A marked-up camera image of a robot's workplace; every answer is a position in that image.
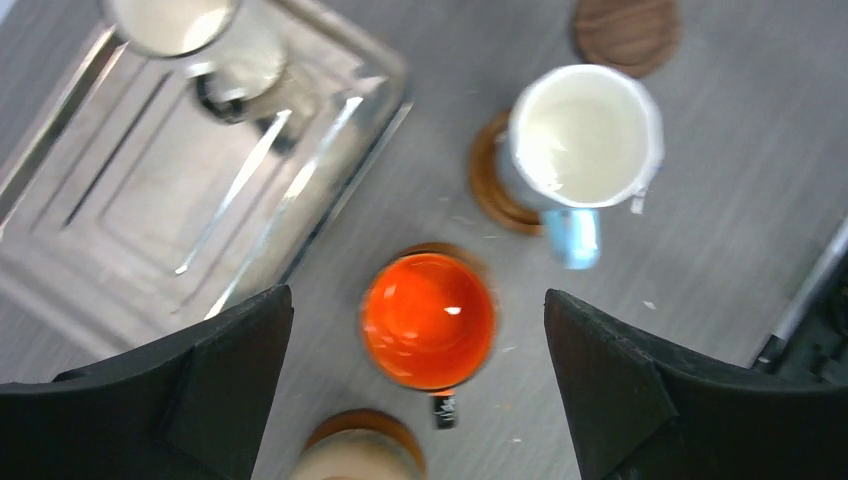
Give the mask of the metal tray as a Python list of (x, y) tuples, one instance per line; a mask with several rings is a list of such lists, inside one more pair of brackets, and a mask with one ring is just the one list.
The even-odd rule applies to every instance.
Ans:
[(229, 84), (103, 24), (1, 171), (1, 294), (109, 357), (286, 280), (408, 112), (408, 70), (317, 1), (236, 2), (282, 52)]

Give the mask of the cream white mug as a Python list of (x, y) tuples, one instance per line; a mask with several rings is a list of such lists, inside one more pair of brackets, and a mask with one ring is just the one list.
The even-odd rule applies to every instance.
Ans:
[(236, 124), (283, 75), (288, 45), (262, 1), (101, 1), (102, 15), (135, 53), (168, 62), (199, 103)]

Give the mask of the orange brown coaster front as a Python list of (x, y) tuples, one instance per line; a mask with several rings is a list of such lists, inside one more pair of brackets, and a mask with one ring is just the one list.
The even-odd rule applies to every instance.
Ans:
[(506, 132), (510, 109), (495, 115), (476, 134), (469, 149), (469, 184), (481, 210), (501, 227), (526, 236), (541, 236), (535, 210), (513, 200), (497, 178), (497, 140)]

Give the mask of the dark wooden coaster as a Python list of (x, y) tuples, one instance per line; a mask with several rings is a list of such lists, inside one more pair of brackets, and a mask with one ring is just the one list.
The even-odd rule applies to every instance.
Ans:
[(674, 0), (583, 0), (575, 5), (572, 32), (586, 62), (641, 78), (676, 53), (682, 19)]

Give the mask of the orange mug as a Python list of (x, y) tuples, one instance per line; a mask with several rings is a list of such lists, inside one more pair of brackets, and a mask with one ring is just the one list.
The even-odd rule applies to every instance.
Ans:
[(392, 258), (373, 277), (360, 309), (360, 338), (395, 384), (427, 394), (434, 424), (459, 423), (456, 389), (486, 365), (498, 334), (490, 280), (451, 256)]

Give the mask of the light blue mug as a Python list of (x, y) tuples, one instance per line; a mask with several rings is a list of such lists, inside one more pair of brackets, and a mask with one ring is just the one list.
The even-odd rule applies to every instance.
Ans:
[(527, 86), (497, 143), (495, 177), (538, 214), (559, 261), (592, 268), (600, 210), (644, 210), (665, 156), (660, 108), (640, 81), (611, 67), (558, 67)]

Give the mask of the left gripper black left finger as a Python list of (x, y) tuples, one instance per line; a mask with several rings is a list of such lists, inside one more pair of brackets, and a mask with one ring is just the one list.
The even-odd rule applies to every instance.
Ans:
[(293, 323), (277, 285), (48, 383), (1, 388), (5, 479), (248, 479)]

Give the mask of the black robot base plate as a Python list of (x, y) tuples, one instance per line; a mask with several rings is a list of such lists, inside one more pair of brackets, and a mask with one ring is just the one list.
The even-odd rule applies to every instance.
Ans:
[(847, 223), (816, 261), (753, 361), (788, 380), (847, 383)]

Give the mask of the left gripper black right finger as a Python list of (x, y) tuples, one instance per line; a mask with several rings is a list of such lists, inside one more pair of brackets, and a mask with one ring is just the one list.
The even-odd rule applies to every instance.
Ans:
[(585, 479), (843, 479), (847, 389), (732, 365), (560, 290), (544, 328)]

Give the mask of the beige mug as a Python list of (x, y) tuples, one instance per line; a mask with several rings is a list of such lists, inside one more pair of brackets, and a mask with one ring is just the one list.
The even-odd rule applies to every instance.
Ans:
[(373, 430), (344, 430), (306, 448), (289, 479), (424, 479), (399, 442)]

